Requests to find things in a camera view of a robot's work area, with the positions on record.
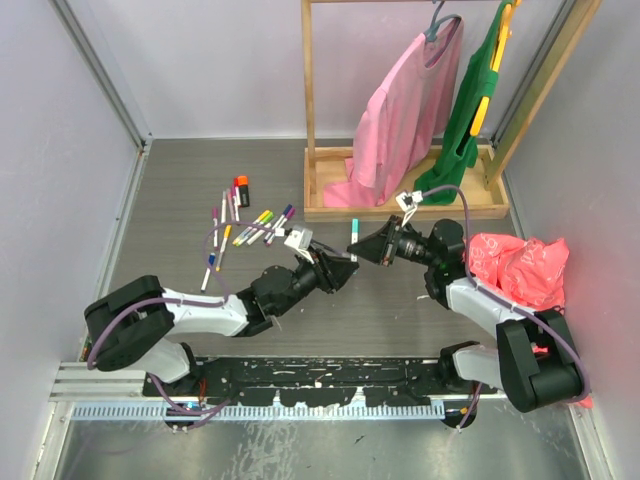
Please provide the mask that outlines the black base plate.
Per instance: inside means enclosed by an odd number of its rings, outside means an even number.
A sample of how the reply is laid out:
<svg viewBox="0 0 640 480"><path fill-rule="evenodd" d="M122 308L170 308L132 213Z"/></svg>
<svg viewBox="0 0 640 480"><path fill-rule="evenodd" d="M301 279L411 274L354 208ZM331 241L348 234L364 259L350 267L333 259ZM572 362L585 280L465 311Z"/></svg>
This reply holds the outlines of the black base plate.
<svg viewBox="0 0 640 480"><path fill-rule="evenodd" d="M310 408L346 406L361 394L373 408L427 406L441 395L466 399L473 387L469 381L446 385L430 358L201 357L194 380L166 385L164 391L172 399Z"/></svg>

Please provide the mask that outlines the blue cap white marker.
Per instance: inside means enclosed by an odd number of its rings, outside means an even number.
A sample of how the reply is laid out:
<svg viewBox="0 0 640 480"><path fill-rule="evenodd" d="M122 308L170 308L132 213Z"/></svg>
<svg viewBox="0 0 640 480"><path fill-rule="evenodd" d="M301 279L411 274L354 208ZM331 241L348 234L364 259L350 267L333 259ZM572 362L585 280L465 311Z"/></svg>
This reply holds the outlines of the blue cap white marker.
<svg viewBox="0 0 640 480"><path fill-rule="evenodd" d="M283 213L280 215L278 220L275 222L273 229L274 230L280 229L289 220L293 212L294 212L294 207L291 204L289 204L284 209ZM269 234L268 236L265 237L264 244L266 246L270 246L273 243L275 237L276 237L276 233Z"/></svg>

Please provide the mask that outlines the purple cap white marker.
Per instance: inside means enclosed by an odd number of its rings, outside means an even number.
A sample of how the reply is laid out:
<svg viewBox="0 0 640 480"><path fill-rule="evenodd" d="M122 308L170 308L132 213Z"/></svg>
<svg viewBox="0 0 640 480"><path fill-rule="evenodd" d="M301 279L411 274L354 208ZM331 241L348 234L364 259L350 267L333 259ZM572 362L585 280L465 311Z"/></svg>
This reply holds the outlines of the purple cap white marker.
<svg viewBox="0 0 640 480"><path fill-rule="evenodd" d="M270 246L274 240L279 236L278 231L282 231L286 223L295 215L295 208L291 207L282 217L276 222L274 230L275 233L272 234L268 239L265 240L265 244Z"/></svg>

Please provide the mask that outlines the white pen teal tip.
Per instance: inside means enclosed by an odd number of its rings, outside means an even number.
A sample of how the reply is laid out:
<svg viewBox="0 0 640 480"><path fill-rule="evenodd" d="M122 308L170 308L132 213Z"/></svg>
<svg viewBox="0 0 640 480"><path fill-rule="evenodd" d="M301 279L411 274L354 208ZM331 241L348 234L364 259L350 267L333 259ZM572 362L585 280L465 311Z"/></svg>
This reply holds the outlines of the white pen teal tip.
<svg viewBox="0 0 640 480"><path fill-rule="evenodd" d="M357 243L359 240L359 220L353 218L351 222L351 242L350 245ZM358 260L357 255L350 254L351 261L356 262Z"/></svg>

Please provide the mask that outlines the pink white pen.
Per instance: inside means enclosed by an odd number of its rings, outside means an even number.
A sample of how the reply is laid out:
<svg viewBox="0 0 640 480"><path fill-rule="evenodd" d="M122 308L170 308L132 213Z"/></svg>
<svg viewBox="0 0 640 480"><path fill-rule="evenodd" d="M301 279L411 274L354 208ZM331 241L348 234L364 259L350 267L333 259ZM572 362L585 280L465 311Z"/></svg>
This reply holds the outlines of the pink white pen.
<svg viewBox="0 0 640 480"><path fill-rule="evenodd" d="M237 221L236 201L233 190L231 188L226 190L226 199L229 209L230 222L235 223Z"/></svg>

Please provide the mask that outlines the yellow hanger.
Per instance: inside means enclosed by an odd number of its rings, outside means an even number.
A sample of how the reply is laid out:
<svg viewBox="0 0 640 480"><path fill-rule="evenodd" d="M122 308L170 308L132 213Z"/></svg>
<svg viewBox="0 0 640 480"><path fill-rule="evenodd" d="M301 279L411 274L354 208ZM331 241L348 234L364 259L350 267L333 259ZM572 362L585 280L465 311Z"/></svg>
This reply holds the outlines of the yellow hanger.
<svg viewBox="0 0 640 480"><path fill-rule="evenodd" d="M506 44L512 36L511 23L520 4L520 0L500 3L483 43L486 54L482 58L479 80L482 97L469 128L469 134L472 137L476 137L480 133L485 122L489 104L497 86Z"/></svg>

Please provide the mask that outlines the wooden clothes rack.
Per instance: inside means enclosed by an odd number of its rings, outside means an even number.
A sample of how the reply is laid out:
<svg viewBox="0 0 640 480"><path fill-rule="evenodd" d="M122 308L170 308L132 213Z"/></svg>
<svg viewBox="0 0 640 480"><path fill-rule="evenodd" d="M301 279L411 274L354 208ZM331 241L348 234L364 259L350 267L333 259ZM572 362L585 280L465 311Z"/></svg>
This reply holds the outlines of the wooden clothes rack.
<svg viewBox="0 0 640 480"><path fill-rule="evenodd" d="M304 218L311 222L338 222L357 218L362 222L385 220L403 212L405 197L417 201L416 194L405 193L418 177L408 173L391 199L384 205L366 208L332 208L324 205L322 190L330 182L343 180L344 160L352 154L350 147L318 147L315 138L315 111L312 59L312 5L302 1L304 87L306 103L307 148L304 154ZM506 116L506 129L497 137L497 145L481 145L478 163L467 171L461 182L462 193L449 205L414 204L408 219L461 219L468 209L473 219L502 219L510 212L510 202L502 174L543 105L551 88L570 59L601 3L599 1L565 1L551 24L550 32L534 57L530 70L534 76L524 83L522 94L515 98L516 109Z"/></svg>

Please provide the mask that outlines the green t-shirt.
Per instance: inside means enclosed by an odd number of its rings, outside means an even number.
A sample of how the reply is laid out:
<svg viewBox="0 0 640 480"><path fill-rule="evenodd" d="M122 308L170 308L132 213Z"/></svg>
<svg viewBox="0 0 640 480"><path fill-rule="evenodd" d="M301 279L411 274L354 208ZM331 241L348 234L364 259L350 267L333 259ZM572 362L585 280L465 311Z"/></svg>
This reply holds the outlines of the green t-shirt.
<svg viewBox="0 0 640 480"><path fill-rule="evenodd" d="M483 43L487 34L468 62L443 135L442 151L433 167L422 173L414 182L416 191L427 192L435 188L440 189L425 197L422 201L424 205L453 203L465 172L475 166L478 156L477 136L472 137L469 134L469 128L482 97L479 85L480 67L482 58L486 54Z"/></svg>

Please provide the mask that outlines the yellow cap white marker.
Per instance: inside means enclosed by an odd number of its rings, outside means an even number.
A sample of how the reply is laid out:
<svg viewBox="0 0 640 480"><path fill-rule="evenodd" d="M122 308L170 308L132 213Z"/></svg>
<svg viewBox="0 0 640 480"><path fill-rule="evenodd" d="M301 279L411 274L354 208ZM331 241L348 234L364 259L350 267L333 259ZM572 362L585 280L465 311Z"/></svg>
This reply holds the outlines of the yellow cap white marker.
<svg viewBox="0 0 640 480"><path fill-rule="evenodd" d="M254 222L252 222L240 235L233 241L234 246L242 245L257 229L258 225L263 225L273 217L271 210L265 210Z"/></svg>

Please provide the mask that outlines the grey white pen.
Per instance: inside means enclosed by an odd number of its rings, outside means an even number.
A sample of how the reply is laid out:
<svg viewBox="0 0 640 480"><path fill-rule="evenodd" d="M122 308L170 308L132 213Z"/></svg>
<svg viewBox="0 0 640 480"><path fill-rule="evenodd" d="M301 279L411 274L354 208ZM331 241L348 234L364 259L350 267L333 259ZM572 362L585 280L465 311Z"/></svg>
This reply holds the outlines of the grey white pen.
<svg viewBox="0 0 640 480"><path fill-rule="evenodd" d="M221 208L220 208L220 223L226 223L226 213L227 213L227 195L226 189L222 191L222 200L221 200Z"/></svg>

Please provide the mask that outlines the magenta cap white pen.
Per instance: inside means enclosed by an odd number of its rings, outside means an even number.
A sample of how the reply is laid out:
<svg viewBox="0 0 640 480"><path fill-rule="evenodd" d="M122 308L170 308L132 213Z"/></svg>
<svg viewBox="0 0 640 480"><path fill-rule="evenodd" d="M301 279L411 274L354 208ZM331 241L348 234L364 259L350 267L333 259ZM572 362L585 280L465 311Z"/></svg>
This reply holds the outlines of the magenta cap white pen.
<svg viewBox="0 0 640 480"><path fill-rule="evenodd" d="M212 234L212 248L213 250L218 249L218 221L219 221L219 210L218 207L213 207L212 209L212 225L213 225L213 234Z"/></svg>

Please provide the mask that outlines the dark purple pen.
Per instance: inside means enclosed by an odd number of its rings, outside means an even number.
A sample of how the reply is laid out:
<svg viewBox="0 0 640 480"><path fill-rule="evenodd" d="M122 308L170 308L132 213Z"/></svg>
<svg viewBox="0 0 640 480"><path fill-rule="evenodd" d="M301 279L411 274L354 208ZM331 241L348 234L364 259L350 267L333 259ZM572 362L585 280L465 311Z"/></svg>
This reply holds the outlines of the dark purple pen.
<svg viewBox="0 0 640 480"><path fill-rule="evenodd" d="M322 243L318 240L312 240L311 244L313 244L315 247L320 248L326 252L329 252L335 256L341 256L344 258L351 258L351 254L349 254L348 252L342 251L342 250L338 250L334 247L331 247L325 243Z"/></svg>

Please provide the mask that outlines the pink t-shirt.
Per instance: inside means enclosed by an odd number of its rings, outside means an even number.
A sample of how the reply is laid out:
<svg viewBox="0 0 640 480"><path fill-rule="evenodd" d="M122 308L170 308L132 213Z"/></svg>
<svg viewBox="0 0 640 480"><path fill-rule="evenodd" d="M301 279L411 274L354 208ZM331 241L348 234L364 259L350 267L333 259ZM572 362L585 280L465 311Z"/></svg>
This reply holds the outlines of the pink t-shirt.
<svg viewBox="0 0 640 480"><path fill-rule="evenodd" d="M347 180L323 189L329 208L385 204L449 121L464 32L450 15L419 34L369 99L356 129Z"/></svg>

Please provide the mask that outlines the orange black highlighter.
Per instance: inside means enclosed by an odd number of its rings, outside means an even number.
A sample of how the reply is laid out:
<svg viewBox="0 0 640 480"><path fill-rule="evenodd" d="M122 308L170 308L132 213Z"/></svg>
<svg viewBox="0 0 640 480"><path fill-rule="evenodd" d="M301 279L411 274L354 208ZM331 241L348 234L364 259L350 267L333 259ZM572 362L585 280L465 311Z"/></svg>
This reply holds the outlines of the orange black highlighter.
<svg viewBox="0 0 640 480"><path fill-rule="evenodd" d="M250 206L250 193L249 193L249 181L245 175L237 176L234 179L234 186L236 190L236 198L240 208L247 208Z"/></svg>

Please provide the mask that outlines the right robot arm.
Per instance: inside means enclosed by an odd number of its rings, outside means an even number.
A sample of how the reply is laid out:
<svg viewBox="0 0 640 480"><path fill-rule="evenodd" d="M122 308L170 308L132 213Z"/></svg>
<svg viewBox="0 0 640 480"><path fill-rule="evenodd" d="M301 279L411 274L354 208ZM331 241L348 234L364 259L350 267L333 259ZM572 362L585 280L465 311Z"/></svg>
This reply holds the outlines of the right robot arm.
<svg viewBox="0 0 640 480"><path fill-rule="evenodd" d="M467 341L441 349L438 379L447 392L459 394L473 382L483 383L503 391L523 413L586 393L585 374L562 313L516 306L468 275L464 230L458 222L439 220L424 236L391 216L347 250L381 266L398 258L425 266L429 298L495 338L493 348Z"/></svg>

